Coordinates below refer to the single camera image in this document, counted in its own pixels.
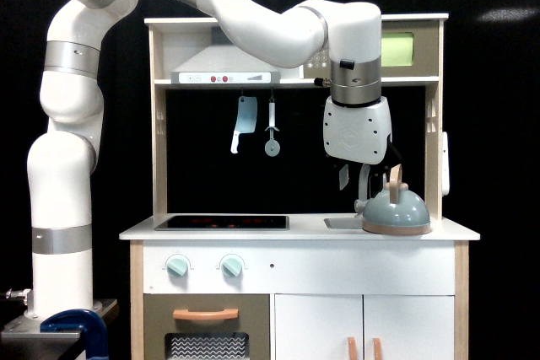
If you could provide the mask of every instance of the black curtain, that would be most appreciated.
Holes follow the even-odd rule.
[[[281,13],[304,0],[254,1]],[[373,2],[386,14],[450,14],[445,24],[444,129],[450,141],[451,193],[443,199],[443,214],[482,235],[471,243],[471,358],[538,358],[533,282],[540,197],[540,0],[333,1]],[[0,0],[0,291],[31,286],[25,161],[32,142],[46,130],[39,105],[46,31],[66,2]],[[105,96],[105,122],[100,164],[92,176],[94,295],[117,298],[121,306],[111,327],[111,359],[129,358],[129,254],[128,243],[119,241],[118,234],[152,213],[149,52],[143,20],[192,16],[202,17],[175,0],[140,0],[102,46],[98,82]],[[400,123],[394,137],[410,159],[406,181],[421,194],[422,124],[414,117],[423,114],[422,107],[415,110],[422,89],[385,92],[393,120]],[[271,160],[264,154],[267,123],[261,122],[257,133],[240,143],[245,154],[231,160],[232,129],[222,127],[225,122],[234,125],[239,94],[169,94],[169,118],[176,123],[170,145],[175,159],[181,159],[174,161],[178,165],[170,162],[170,179],[179,185],[170,191],[171,211],[351,211],[354,180],[341,193],[332,189],[337,176],[333,162],[320,154],[317,142],[327,95],[278,90],[280,156]],[[261,111],[269,96],[258,95]],[[183,129],[186,123],[190,126]],[[221,148],[223,155],[216,153]],[[224,164],[228,171],[221,169]],[[182,190],[182,184],[189,189]]]

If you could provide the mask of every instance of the robotic arm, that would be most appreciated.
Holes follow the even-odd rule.
[[[49,29],[40,92],[49,127],[28,157],[34,314],[40,318],[93,305],[89,176],[103,117],[96,83],[100,44],[137,1],[72,0]],[[328,44],[325,148],[368,164],[384,158],[391,128],[381,97],[378,7],[310,0],[278,14],[251,0],[179,1],[215,17],[241,50],[277,67],[298,67]]]

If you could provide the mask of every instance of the oven window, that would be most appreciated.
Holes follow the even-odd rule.
[[[190,360],[249,359],[249,335],[234,333],[168,333],[165,358]]]

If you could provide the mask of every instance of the blue clamp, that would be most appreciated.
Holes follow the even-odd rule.
[[[40,332],[80,330],[83,332],[86,358],[109,360],[107,327],[95,312],[89,309],[70,309],[44,320]]]

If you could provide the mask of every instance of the oven door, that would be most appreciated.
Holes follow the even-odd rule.
[[[147,360],[270,360],[270,297],[144,294]]]

